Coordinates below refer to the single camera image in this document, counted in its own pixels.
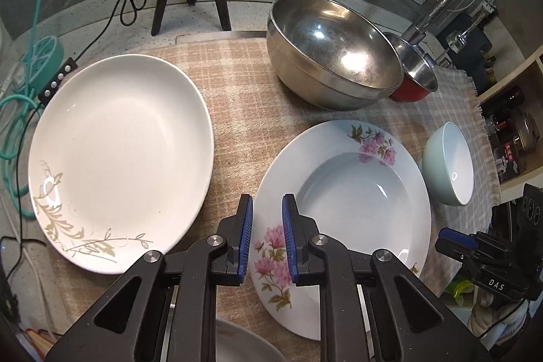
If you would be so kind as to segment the teal lemon-shaped power strip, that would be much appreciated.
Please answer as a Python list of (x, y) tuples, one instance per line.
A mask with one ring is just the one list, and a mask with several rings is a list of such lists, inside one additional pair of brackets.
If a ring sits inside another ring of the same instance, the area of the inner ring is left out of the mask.
[(45, 36), (33, 45), (31, 55), (25, 54), (21, 61), (29, 69), (29, 86), (42, 89), (62, 64), (62, 44), (56, 36)]

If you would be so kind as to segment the wooden shelf with jars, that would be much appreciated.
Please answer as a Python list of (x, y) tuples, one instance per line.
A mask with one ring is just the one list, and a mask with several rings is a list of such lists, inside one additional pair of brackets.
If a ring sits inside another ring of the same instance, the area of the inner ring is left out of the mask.
[(542, 48), (479, 97), (503, 191), (542, 177)]

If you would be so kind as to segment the pale green ceramic bowl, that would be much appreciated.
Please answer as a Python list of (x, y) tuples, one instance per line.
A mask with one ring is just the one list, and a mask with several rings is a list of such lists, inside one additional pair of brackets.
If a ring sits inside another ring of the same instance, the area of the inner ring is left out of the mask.
[(468, 205), (474, 189), (474, 167), (468, 143), (455, 123), (446, 122), (427, 140), (422, 173), (437, 201), (452, 207)]

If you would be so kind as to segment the white deep plate pink flowers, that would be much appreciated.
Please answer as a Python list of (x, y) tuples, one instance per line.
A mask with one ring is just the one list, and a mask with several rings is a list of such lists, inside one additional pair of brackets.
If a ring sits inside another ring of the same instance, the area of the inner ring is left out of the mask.
[(289, 275), (282, 200), (348, 249), (385, 248), (414, 275), (427, 257), (431, 209), (419, 166), (385, 130), (350, 119), (318, 124), (273, 160), (254, 202), (249, 270), (263, 306), (284, 328), (318, 340), (318, 288), (298, 288)]

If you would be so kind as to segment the red steel-lined bowl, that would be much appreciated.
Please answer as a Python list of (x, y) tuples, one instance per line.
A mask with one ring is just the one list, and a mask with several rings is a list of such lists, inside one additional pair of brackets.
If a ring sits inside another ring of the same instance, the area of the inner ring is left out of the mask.
[(398, 54), (404, 72), (401, 86), (391, 95), (398, 102), (417, 102), (438, 89), (438, 80), (428, 54), (390, 32), (385, 36)]

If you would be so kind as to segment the large stainless steel bowl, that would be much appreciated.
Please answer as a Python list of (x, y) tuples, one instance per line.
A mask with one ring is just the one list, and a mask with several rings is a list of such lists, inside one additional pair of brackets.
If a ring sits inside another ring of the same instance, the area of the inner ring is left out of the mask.
[(281, 82), (318, 108), (365, 108), (403, 83), (398, 52), (385, 34), (333, 0), (275, 0), (266, 45)]

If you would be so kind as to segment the plaid beige table cloth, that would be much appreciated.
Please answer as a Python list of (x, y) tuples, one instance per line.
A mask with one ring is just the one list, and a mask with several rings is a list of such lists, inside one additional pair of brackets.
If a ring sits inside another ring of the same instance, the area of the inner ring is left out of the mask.
[[(436, 69), (439, 89), (417, 103), (384, 99), (353, 112), (312, 107), (279, 81), (264, 39), (191, 43), (149, 50), (180, 67), (194, 80), (210, 109), (216, 156), (203, 211), (172, 252), (188, 248), (231, 214), (241, 193), (256, 193), (281, 149), (302, 131), (332, 118), (356, 118), (386, 130), (418, 162), (428, 137), (446, 121), (467, 136), (473, 155), (475, 189), (465, 208), (450, 208), (431, 197), (432, 240), (446, 225), (465, 232), (485, 230), (500, 185), (481, 109), (471, 80), (461, 71)], [(109, 287), (115, 275), (97, 275), (69, 263), (48, 246), (53, 270), (44, 273), (53, 330), (63, 334)], [(251, 279), (241, 288), (220, 288), (220, 318), (241, 325), (275, 345), (288, 361), (319, 361), (319, 345), (280, 326), (258, 300)]]

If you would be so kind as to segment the chrome kitchen faucet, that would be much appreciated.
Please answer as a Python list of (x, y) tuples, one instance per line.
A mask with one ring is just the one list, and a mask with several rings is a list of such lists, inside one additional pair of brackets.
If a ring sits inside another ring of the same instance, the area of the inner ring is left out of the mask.
[[(426, 36), (429, 27), (442, 17), (443, 14), (455, 3), (456, 0), (440, 0), (433, 9), (413, 22), (401, 35), (411, 45), (418, 45)], [(449, 50), (459, 53), (468, 42), (468, 35), (479, 25), (486, 17), (489, 17), (496, 11), (496, 0), (482, 0), (481, 7), (477, 11), (471, 25), (464, 31), (454, 31), (446, 38), (446, 45)]]

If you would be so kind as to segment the white plate gold leaf pattern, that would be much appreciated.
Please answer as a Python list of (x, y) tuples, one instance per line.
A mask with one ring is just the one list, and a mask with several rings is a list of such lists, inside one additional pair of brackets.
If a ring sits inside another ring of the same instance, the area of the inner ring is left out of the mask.
[(31, 204), (63, 258), (117, 275), (189, 230), (213, 154), (210, 113), (190, 77), (154, 56), (110, 57), (46, 105), (30, 146)]

